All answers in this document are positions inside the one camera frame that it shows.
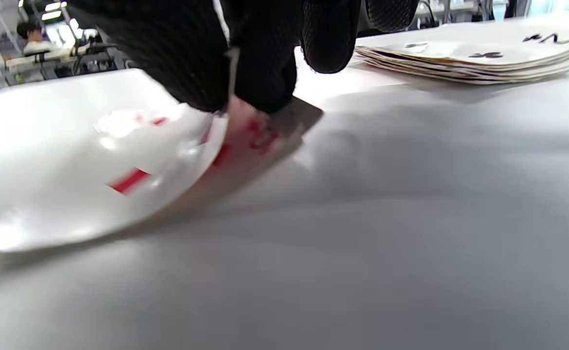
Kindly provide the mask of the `person's right hand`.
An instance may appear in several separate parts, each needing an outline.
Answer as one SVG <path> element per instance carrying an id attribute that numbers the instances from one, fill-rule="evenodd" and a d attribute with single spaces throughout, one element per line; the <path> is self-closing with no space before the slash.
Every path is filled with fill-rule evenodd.
<path id="1" fill-rule="evenodd" d="M 294 48 L 318 73 L 353 55 L 362 9 L 384 33 L 405 29 L 416 0 L 223 0 L 224 35 L 212 0 L 74 0 L 120 51 L 175 99 L 200 111 L 228 100 L 229 47 L 240 49 L 235 93 L 266 113 L 284 108 L 297 82 Z"/>

